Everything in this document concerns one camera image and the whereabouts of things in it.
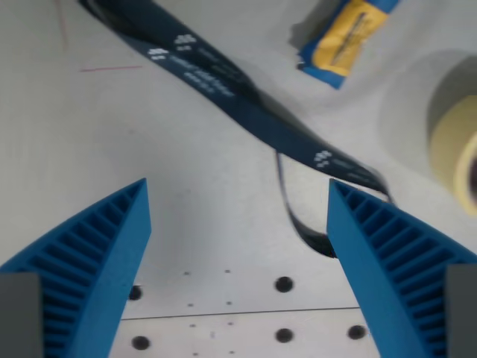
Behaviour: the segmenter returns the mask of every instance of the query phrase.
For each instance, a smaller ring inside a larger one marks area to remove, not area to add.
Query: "beige tape roll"
[[[477,215],[477,95],[457,103],[431,138],[431,166],[464,209]]]

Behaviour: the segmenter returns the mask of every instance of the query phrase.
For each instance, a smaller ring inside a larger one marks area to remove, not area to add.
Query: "red marking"
[[[98,67],[97,69],[80,69],[80,72],[109,71],[111,69],[141,69],[142,66]]]
[[[58,24],[60,25],[61,37],[63,39],[63,51],[68,49],[68,34],[66,32],[66,21],[63,14],[61,0],[54,0],[54,6],[57,8]]]

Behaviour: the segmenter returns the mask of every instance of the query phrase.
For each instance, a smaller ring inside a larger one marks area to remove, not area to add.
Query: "screw hole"
[[[138,351],[145,351],[149,348],[151,342],[149,342],[149,339],[147,337],[137,336],[133,338],[133,340],[131,341],[131,345]]]
[[[129,292],[129,299],[131,301],[137,301],[142,297],[142,290],[140,286],[133,286]]]
[[[275,288],[278,292],[290,292],[293,289],[293,280],[290,277],[280,277],[275,281]]]
[[[366,333],[367,333],[367,330],[365,327],[356,325],[356,326],[350,327],[350,329],[348,330],[348,337],[354,340],[361,339],[364,336],[366,336]]]
[[[293,331],[282,328],[275,333],[275,339],[280,343],[288,343],[293,339]]]

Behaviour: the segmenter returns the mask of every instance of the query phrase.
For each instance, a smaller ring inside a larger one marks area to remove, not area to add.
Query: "dark blue lanyard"
[[[230,118],[277,151],[285,205],[300,236],[313,249],[334,257],[323,233],[302,224],[291,211],[279,154],[319,172],[388,195],[384,181],[355,160],[295,127],[262,104],[254,83],[223,54],[151,0],[80,0],[129,46],[207,97]]]

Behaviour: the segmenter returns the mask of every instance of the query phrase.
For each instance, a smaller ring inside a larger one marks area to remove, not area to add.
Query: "blue and yellow package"
[[[399,0],[343,0],[327,27],[299,55],[305,73],[339,89],[363,43],[380,28]]]

